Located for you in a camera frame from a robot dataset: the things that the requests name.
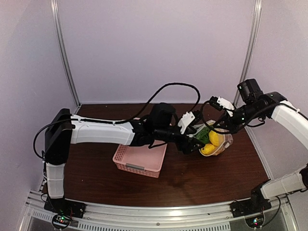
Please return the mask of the clear zip top bag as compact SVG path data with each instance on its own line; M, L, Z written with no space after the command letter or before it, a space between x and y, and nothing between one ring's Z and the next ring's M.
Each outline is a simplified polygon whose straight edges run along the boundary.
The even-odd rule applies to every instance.
M205 124L194 125L196 132L193 137L202 142L204 146L199 149L203 156L217 156L233 144L230 134L219 134L210 130Z

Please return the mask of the green bok choy toy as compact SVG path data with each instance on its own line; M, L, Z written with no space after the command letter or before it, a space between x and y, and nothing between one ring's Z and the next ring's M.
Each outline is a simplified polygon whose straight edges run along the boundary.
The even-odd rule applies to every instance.
M194 135L194 137L204 144L210 143L209 139L210 131L211 130L208 127L203 127Z

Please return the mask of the yellow lemon toy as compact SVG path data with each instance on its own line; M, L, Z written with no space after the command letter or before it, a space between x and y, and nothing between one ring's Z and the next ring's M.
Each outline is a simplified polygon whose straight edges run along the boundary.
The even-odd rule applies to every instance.
M214 146L219 145L219 134L218 133L211 130L208 134L208 137L212 145Z

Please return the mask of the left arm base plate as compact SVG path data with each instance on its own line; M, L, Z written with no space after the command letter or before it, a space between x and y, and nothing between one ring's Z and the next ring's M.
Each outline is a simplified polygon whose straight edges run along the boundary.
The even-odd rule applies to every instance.
M86 205L82 202L67 200L64 197L52 199L49 195L44 205L44 209L47 211L73 218L83 218L85 208Z

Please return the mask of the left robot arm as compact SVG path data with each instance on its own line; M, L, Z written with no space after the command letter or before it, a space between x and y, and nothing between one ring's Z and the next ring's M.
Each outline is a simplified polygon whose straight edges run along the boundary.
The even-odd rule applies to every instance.
M69 210L64 199L64 167L71 144L114 143L131 147L148 145L155 141L174 143L184 154L202 148L204 144L194 137L191 124L196 112L186 112L177 119L176 109L168 103L155 104L150 113L141 118L127 120L101 120L86 118L62 109L45 131L46 176L50 205L59 214Z

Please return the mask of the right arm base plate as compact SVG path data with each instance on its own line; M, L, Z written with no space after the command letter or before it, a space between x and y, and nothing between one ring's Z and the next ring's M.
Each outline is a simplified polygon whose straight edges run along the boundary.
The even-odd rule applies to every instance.
M234 218L262 213L271 208L272 206L269 200L256 202L251 198L241 201L233 201L230 204L230 209Z

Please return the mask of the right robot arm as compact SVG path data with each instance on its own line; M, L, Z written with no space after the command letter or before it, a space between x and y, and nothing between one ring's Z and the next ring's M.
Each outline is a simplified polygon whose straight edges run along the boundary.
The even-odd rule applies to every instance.
M284 131L308 146L308 118L295 108L283 95L274 91L264 94L257 81L247 79L237 86L244 105L233 109L229 101L218 100L225 113L222 123L227 134L235 134L244 129L254 119L264 125L265 119L271 119L283 127ZM304 192L308 189L308 167L304 166L275 180L266 181L251 191L247 209L257 212L265 201L282 194Z

